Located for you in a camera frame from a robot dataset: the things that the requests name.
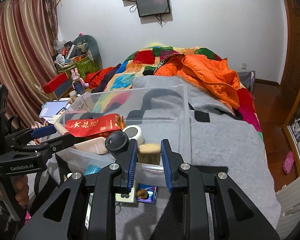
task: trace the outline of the silver bolt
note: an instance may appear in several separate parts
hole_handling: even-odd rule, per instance
[[[116,169],[119,168],[119,164],[117,164],[117,163],[112,163],[112,164],[110,164],[109,168],[110,168],[111,170],[114,171],[114,170],[116,170]]]
[[[183,170],[189,170],[190,169],[190,164],[188,164],[188,163],[182,163],[180,165],[180,168],[183,169]]]
[[[74,174],[72,174],[72,179],[80,179],[81,178],[81,173],[80,172],[75,172]]]
[[[224,172],[219,172],[219,173],[218,173],[218,177],[219,177],[220,179],[226,179],[226,178],[228,177],[228,175],[227,175],[226,173],[224,173]]]

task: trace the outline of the pink bunny toy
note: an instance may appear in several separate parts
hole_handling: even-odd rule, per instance
[[[71,69],[71,79],[72,81],[76,81],[80,79],[80,82],[84,88],[89,87],[89,83],[85,83],[84,80],[80,78],[80,74],[78,73],[78,68],[75,68],[74,70]]]

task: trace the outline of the orange jacket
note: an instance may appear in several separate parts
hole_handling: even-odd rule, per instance
[[[239,107],[237,91],[239,76],[230,70],[227,59],[208,59],[205,55],[183,55],[170,57],[155,73],[156,76],[179,75],[195,85],[209,90],[227,106]]]

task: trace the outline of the multicolored quilt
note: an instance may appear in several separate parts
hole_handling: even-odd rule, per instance
[[[131,88],[131,83],[134,77],[143,76],[143,72],[146,70],[155,70],[162,60],[174,53],[182,53],[185,55],[201,54],[207,56],[209,59],[221,60],[221,58],[213,51],[201,47],[184,49],[167,46],[153,46],[141,49],[131,54],[122,63],[116,74],[109,81],[105,91]],[[237,94],[240,103],[238,111],[242,114],[243,121],[253,125],[260,138],[263,140],[252,95],[243,85],[241,85]],[[106,109],[107,105],[109,105],[112,100],[112,98],[104,95],[101,100],[102,103],[97,103],[94,110],[100,111],[102,109]]]

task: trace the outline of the gray blanket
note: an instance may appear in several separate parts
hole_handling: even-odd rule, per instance
[[[252,125],[220,114],[216,109],[229,113],[231,111],[212,95],[178,77],[136,77],[132,87],[155,88],[178,84],[186,84],[188,101],[195,110],[210,115],[210,122],[197,122],[194,119],[194,111],[189,110],[191,163],[227,166],[230,177],[255,203],[273,227],[276,227],[281,207],[275,197],[273,178],[264,156],[264,144]],[[167,190],[161,187],[155,205],[139,203],[138,207],[122,206],[116,216],[117,239],[148,240],[167,205],[169,196]],[[210,239],[213,239],[211,228]]]

